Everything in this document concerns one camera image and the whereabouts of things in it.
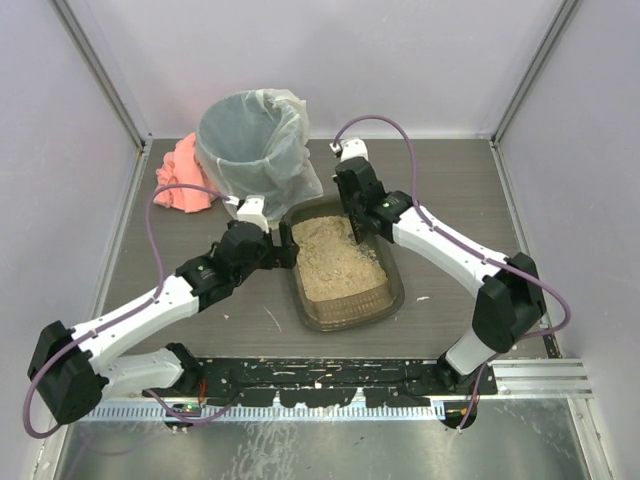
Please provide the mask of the black slotted litter scoop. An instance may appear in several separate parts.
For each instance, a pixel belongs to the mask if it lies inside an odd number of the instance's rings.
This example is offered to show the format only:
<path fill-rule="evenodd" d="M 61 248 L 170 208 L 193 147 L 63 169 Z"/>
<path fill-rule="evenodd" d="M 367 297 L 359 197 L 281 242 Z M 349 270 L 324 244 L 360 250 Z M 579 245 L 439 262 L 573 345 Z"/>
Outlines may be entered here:
<path fill-rule="evenodd" d="M 367 230 L 355 216 L 350 215 L 349 222 L 352 228 L 354 241 L 360 245 L 366 239 Z"/>

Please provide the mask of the dark translucent litter box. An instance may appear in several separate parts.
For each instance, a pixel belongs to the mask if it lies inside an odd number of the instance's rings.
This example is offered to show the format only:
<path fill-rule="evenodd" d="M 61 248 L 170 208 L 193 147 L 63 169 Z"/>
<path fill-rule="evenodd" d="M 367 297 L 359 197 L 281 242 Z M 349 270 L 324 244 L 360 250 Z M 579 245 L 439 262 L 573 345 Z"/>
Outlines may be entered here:
<path fill-rule="evenodd" d="M 373 236 L 356 243 L 338 197 L 298 204 L 283 220 L 300 248 L 290 285 L 308 328 L 351 329 L 383 320 L 403 305 L 404 285 L 390 247 Z"/>

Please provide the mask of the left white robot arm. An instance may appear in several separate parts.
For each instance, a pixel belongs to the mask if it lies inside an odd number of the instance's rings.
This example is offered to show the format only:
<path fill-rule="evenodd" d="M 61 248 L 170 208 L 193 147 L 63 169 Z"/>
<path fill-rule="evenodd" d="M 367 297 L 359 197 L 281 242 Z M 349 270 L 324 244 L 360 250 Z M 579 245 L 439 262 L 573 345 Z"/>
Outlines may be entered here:
<path fill-rule="evenodd" d="M 207 253 L 186 261 L 156 289 L 86 323 L 46 326 L 28 377 L 55 421 L 74 423 L 110 396 L 197 389 L 203 369 L 183 344 L 136 356 L 127 350 L 230 297 L 256 270 L 293 268 L 299 247 L 289 223 L 280 222 L 279 236 L 275 242 L 270 228 L 232 220 Z"/>

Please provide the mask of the bin with plastic liner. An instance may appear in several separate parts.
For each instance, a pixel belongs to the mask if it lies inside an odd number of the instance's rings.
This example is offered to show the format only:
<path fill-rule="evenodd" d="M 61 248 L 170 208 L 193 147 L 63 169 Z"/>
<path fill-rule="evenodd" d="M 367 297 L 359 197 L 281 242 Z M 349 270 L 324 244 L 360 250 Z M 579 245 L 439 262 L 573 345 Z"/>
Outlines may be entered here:
<path fill-rule="evenodd" d="M 218 191 L 260 195 L 271 223 L 324 195 L 307 147 L 306 102 L 287 89 L 241 91 L 210 106 L 196 130 L 194 155 Z"/>

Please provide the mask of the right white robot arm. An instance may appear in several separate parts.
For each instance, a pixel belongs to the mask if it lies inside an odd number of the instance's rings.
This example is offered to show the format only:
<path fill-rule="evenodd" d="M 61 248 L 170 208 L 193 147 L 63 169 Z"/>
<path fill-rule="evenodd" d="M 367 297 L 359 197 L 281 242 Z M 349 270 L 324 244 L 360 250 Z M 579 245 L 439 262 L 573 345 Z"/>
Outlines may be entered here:
<path fill-rule="evenodd" d="M 425 258 L 475 299 L 469 329 L 437 360 L 437 378 L 453 391 L 485 362 L 508 352 L 546 314 L 535 262 L 487 249 L 438 222 L 410 195 L 387 192 L 363 157 L 341 161 L 333 180 L 358 243 L 379 236 Z"/>

